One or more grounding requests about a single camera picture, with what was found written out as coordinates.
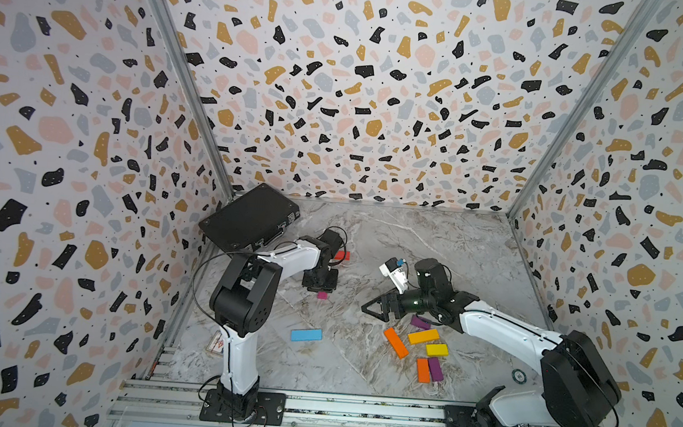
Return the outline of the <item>red block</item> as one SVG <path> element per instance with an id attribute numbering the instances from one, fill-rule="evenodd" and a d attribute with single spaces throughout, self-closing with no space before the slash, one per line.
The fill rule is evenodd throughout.
<path id="1" fill-rule="evenodd" d="M 336 261 L 348 260 L 350 258 L 350 253 L 348 251 L 339 251 L 334 258 Z"/>

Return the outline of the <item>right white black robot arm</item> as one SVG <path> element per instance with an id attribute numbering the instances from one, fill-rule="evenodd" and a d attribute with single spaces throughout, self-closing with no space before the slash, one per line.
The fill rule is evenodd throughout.
<path id="1" fill-rule="evenodd" d="M 622 399 L 620 387 L 588 335 L 562 335 L 511 317 L 475 294 L 452 286 L 447 266 L 433 258 L 415 264 L 409 282 L 407 263 L 391 258 L 379 267 L 394 288 L 362 306 L 383 323 L 428 314 L 439 325 L 484 340 L 520 360 L 541 379 L 529 386 L 515 374 L 516 387 L 496 386 L 467 417 L 452 427 L 603 427 Z"/>

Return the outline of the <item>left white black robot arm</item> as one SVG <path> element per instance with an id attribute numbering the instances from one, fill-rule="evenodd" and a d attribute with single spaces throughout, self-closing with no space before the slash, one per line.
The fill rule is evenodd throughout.
<path id="1" fill-rule="evenodd" d="M 268 405 L 258 398 L 257 340 L 280 282 L 301 274 L 308 291 L 333 292 L 340 263 L 335 256 L 347 252 L 347 237 L 340 227 L 329 227 L 317 238 L 304 236 L 283 249 L 231 254 L 209 302 L 212 318 L 224 334 L 224 354 L 219 384 L 206 399 L 208 416 L 244 421 Z"/>

